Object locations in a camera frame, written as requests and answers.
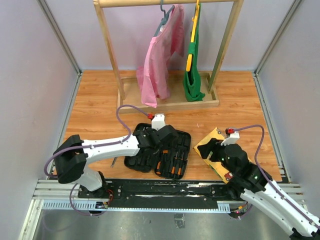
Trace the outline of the orange handled awl screwdriver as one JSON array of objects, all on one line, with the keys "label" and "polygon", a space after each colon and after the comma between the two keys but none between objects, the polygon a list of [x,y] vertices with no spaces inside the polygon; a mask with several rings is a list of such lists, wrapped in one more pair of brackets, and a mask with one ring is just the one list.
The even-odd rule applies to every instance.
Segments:
[{"label": "orange handled awl screwdriver", "polygon": [[168,150],[163,150],[161,155],[160,155],[159,161],[157,163],[156,169],[155,169],[155,173],[158,176],[160,176],[162,174],[163,165],[164,165],[164,162],[167,159],[167,156],[168,156]]}]

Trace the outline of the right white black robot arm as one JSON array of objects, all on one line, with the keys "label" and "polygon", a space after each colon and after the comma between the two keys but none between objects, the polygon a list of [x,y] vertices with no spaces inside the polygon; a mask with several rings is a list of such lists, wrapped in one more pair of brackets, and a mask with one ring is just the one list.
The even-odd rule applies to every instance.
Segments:
[{"label": "right white black robot arm", "polygon": [[248,159],[238,144],[221,145],[212,138],[194,148],[202,159],[221,163],[231,176],[227,196],[242,199],[276,222],[292,240],[318,240],[320,219],[294,201],[272,177]]}]

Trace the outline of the black orange handled screwdriver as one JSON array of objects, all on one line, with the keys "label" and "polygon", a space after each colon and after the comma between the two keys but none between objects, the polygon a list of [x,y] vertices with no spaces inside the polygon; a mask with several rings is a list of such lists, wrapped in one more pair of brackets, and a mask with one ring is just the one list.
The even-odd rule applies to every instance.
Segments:
[{"label": "black orange handled screwdriver", "polygon": [[170,165],[170,174],[171,177],[173,178],[175,176],[175,169],[176,169],[176,165],[178,162],[178,153],[176,152],[175,154],[172,155],[172,160],[171,160],[171,165]]}]

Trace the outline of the black plastic tool case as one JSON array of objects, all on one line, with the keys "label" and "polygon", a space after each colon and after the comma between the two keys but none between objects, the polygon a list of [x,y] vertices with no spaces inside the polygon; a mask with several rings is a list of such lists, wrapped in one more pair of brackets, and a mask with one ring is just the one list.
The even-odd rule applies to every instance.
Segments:
[{"label": "black plastic tool case", "polygon": [[[156,167],[160,160],[160,155],[163,152],[161,149],[154,149],[148,143],[146,129],[152,128],[148,123],[139,123],[134,129],[133,135],[138,140],[139,152],[135,156],[126,156],[124,158],[124,165],[131,169],[142,173],[149,173],[153,171],[156,174]],[[162,178],[171,180],[181,180],[185,174],[188,164],[188,155],[191,149],[192,138],[187,132],[176,130],[178,138],[174,141],[169,149],[166,157],[166,161],[163,163],[163,169],[161,175],[157,175]],[[184,151],[184,165],[182,167],[180,175],[178,172],[179,160]],[[170,167],[172,162],[172,155],[177,153],[177,164],[175,167],[175,175],[171,177]]]}]

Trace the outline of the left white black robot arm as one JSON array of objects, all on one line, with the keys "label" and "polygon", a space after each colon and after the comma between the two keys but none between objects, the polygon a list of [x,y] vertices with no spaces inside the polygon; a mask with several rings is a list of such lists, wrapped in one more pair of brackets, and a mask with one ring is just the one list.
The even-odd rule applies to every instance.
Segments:
[{"label": "left white black robot arm", "polygon": [[115,157],[153,156],[177,138],[178,132],[171,125],[102,140],[82,140],[79,135],[73,135],[53,154],[58,182],[79,184],[96,198],[101,198],[107,193],[105,179],[89,168],[89,164]]}]

